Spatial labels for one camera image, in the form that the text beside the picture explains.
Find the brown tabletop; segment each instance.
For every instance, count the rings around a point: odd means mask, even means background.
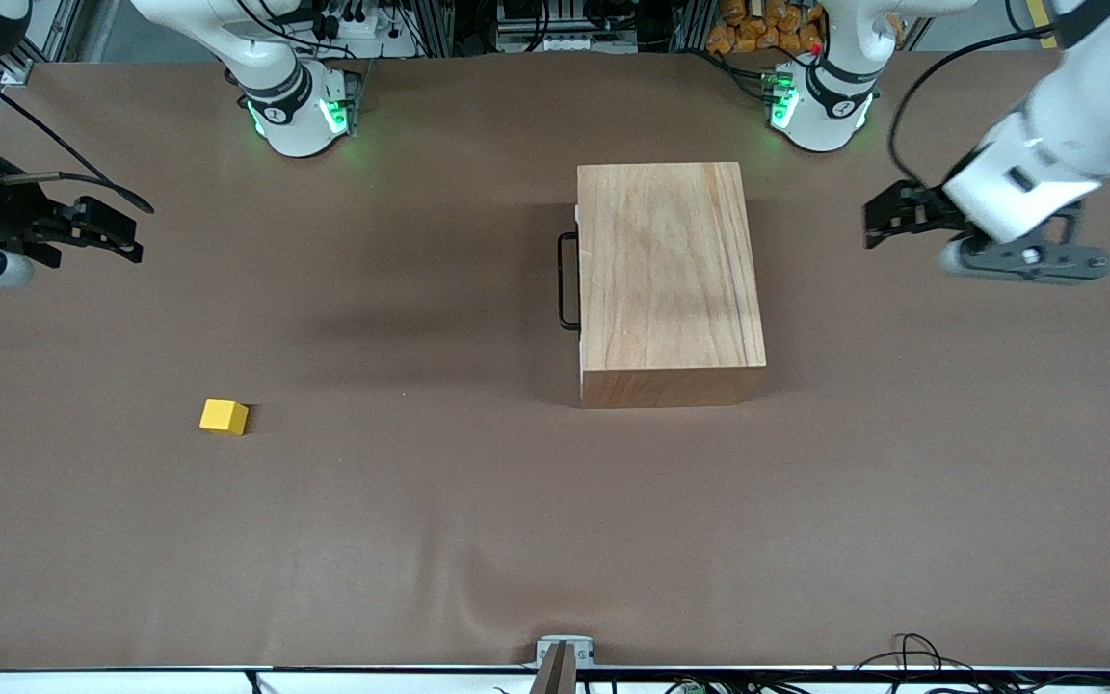
[[[860,247],[902,54],[801,153],[687,56],[382,62],[361,135],[287,161],[219,67],[42,66],[19,98],[158,212],[144,263],[0,291],[0,667],[1110,666],[1110,276],[953,280]],[[1054,66],[972,56],[901,133],[937,179]],[[0,153],[78,171],[17,115]],[[576,408],[555,238],[576,165],[739,161],[770,366],[743,405]],[[56,197],[95,193],[68,184]],[[1110,184],[1084,241],[1110,249]],[[251,432],[198,430],[203,399]]]

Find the wooden drawer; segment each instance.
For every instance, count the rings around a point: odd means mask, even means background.
[[[577,168],[581,403],[727,405],[765,368],[737,163]]]

